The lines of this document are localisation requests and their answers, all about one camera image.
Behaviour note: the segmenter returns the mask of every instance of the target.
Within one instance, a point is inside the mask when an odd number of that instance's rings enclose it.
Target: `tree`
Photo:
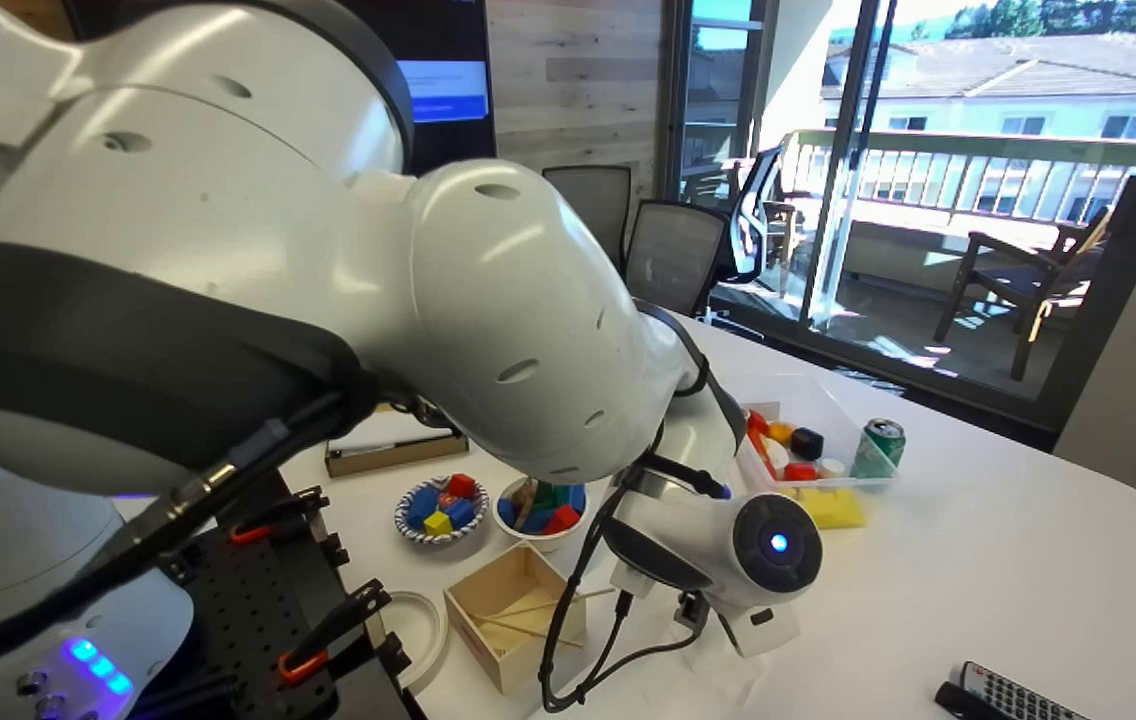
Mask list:
[[[961,7],[948,38],[963,35],[1045,35],[1039,0],[995,0],[980,7]]]
[[[1136,0],[1039,0],[1049,35],[1136,30]]]
[[[1045,35],[1039,0],[1016,0],[1009,35]]]

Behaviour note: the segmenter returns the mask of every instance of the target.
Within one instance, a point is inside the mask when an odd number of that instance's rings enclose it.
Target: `remote control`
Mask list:
[[[948,685],[940,685],[937,705],[967,720],[1086,720],[1081,713],[967,660]]]

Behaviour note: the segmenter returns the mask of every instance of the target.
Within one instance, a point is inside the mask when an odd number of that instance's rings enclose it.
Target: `colorful bowl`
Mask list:
[[[415,482],[397,506],[397,527],[413,543],[446,547],[472,536],[483,523],[483,516],[487,516],[483,482],[456,471]]]
[[[554,557],[584,527],[588,492],[584,482],[529,482],[529,475],[510,482],[495,495],[493,516],[500,530]]]

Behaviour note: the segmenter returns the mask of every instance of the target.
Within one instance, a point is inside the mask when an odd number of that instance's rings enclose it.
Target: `soda can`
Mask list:
[[[896,419],[870,419],[861,429],[851,475],[892,475],[903,456],[903,429]]]

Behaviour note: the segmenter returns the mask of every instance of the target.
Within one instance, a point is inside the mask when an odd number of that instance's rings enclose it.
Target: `roof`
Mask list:
[[[1136,30],[892,44],[881,96],[1136,96]]]

